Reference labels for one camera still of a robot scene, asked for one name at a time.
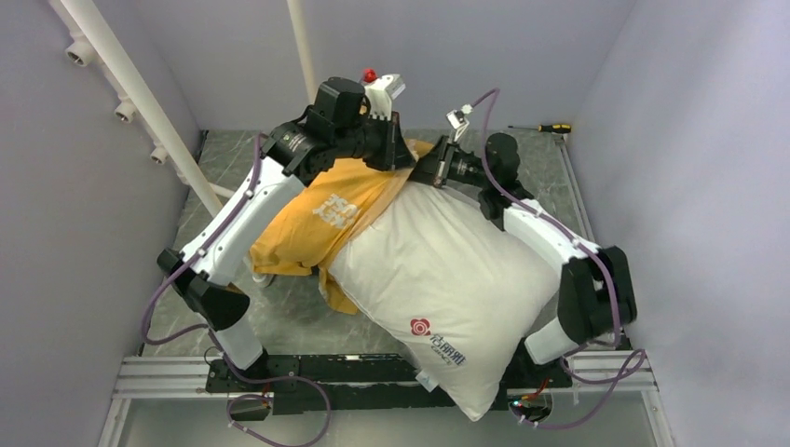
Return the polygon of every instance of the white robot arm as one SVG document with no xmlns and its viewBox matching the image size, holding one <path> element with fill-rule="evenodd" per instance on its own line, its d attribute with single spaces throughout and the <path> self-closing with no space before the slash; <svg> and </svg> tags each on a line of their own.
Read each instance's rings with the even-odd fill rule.
<svg viewBox="0 0 790 447">
<path fill-rule="evenodd" d="M 159 266 L 177 277 L 175 290 L 206 320 L 245 377 L 267 377 L 268 355 L 247 318 L 249 297 L 231 280 L 250 246 L 277 214 L 343 157 L 361 158 L 378 170 L 414 168 L 410 181 L 435 187 L 443 187 L 449 179 L 482 188 L 479 198 L 484 216 L 536 250 L 561 278 L 558 317 L 525 341 L 537 365 L 612 328 L 612 316 L 606 316 L 608 295 L 582 248 L 601 255 L 618 281 L 623 322 L 635 318 L 624 255 L 616 248 L 602 250 L 575 235 L 569 240 L 545 219 L 543 208 L 518 183 L 519 160 L 512 137 L 494 134 L 488 139 L 489 163 L 497 181 L 536 212 L 513 206 L 492 188 L 480 158 L 458 146 L 458 132 L 453 138 L 442 137 L 417 161 L 402 138 L 399 116 L 391 109 L 402 90 L 403 82 L 396 74 L 366 86 L 342 78 L 322 83 L 315 103 L 300 118 L 271 132 L 259 148 L 260 159 L 209 226 L 180 252 L 164 250 L 159 255 Z M 468 122 L 461 118 L 465 129 Z"/>
</svg>

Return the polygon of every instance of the yellow cloth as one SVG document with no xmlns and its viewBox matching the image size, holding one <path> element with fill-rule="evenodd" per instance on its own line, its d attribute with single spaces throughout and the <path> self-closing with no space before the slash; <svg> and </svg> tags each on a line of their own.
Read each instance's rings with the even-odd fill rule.
<svg viewBox="0 0 790 447">
<path fill-rule="evenodd" d="M 432 147 L 407 140 L 417 157 Z M 320 270 L 320 290 L 334 310 L 356 314 L 359 309 L 329 274 L 329 266 L 346 243 L 361 233 L 401 191 L 411 169 L 381 172 L 359 159 L 340 159 L 282 209 L 252 245 L 255 273 L 306 276 Z"/>
</svg>

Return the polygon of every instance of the black base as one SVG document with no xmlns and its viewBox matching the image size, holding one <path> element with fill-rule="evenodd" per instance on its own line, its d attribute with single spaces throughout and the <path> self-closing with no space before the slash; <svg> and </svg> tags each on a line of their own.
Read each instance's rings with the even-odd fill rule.
<svg viewBox="0 0 790 447">
<path fill-rule="evenodd" d="M 399 386 L 394 382 L 414 382 L 415 369 L 399 355 L 347 356 L 270 356 L 268 368 L 272 377 L 290 373 L 320 383 L 329 396 L 334 410 L 384 410 L 390 408 L 453 407 L 455 403 L 441 388 L 428 392 L 422 386 Z M 568 388 L 570 377 L 559 363 L 535 365 L 519 343 L 511 364 L 502 376 L 497 398 L 491 410 L 508 409 L 508 389 L 538 388 L 544 379 L 550 379 L 549 388 Z M 366 387 L 349 383 L 375 384 Z M 263 391 L 264 386 L 245 384 L 230 372 L 218 359 L 211 363 L 206 391 L 209 393 L 250 393 Z M 301 414 L 323 411 L 326 406 L 321 395 L 312 386 L 296 381 L 279 381 L 270 387 L 274 392 L 272 414 Z M 260 420 L 268 413 L 244 413 L 244 420 Z"/>
</svg>

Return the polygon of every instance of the white pillow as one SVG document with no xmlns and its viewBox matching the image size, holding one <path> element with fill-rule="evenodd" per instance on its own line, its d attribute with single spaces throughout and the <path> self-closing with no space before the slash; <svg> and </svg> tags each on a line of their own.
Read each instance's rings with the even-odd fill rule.
<svg viewBox="0 0 790 447">
<path fill-rule="evenodd" d="M 472 421 L 488 411 L 519 340 L 559 288 L 553 270 L 476 202 L 418 183 L 348 242 L 330 273 Z"/>
</svg>

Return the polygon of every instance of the marble floor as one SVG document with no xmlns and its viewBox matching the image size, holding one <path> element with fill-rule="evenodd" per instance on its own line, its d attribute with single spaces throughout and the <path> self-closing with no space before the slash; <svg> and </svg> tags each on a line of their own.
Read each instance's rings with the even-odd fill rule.
<svg viewBox="0 0 790 447">
<path fill-rule="evenodd" d="M 406 130 L 406 138 L 435 142 L 445 130 Z M 520 180 L 543 207 L 581 234 L 579 210 L 573 198 L 571 183 L 554 137 L 532 130 L 507 131 L 519 143 Z M 252 164 L 251 131 L 211 131 L 205 142 L 199 165 L 209 182 L 235 190 Z M 477 131 L 469 131 L 461 141 L 466 150 L 480 148 Z M 474 188 L 460 185 L 457 189 L 475 197 Z M 195 237 L 211 220 L 209 213 L 190 192 L 179 222 L 174 248 L 180 249 Z M 252 281 L 243 265 L 235 284 L 252 299 L 252 326 L 271 354 L 360 354 L 401 352 L 401 344 L 386 331 L 373 324 L 362 313 L 356 316 L 331 310 L 318 292 L 316 277 L 277 277 L 267 288 Z M 556 313 L 552 300 L 536 321 L 534 329 L 545 324 Z M 151 324 L 151 335 L 165 334 L 198 322 L 172 290 L 166 292 L 157 306 Z M 193 332 L 161 346 L 146 346 L 145 356 L 199 356 L 211 345 L 205 332 Z"/>
</svg>

